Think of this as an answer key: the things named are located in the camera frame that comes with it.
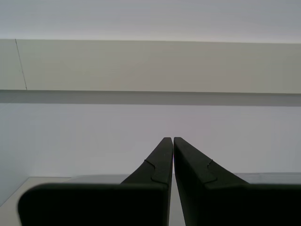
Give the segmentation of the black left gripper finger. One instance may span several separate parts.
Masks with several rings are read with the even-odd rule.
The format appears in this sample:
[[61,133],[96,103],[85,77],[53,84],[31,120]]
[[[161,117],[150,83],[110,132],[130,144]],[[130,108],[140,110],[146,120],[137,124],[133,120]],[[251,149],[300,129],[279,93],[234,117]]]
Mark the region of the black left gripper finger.
[[174,138],[174,169],[188,226],[298,226],[301,187],[250,184],[181,137]]
[[48,183],[17,205],[23,226],[166,226],[174,147],[166,137],[119,184]]

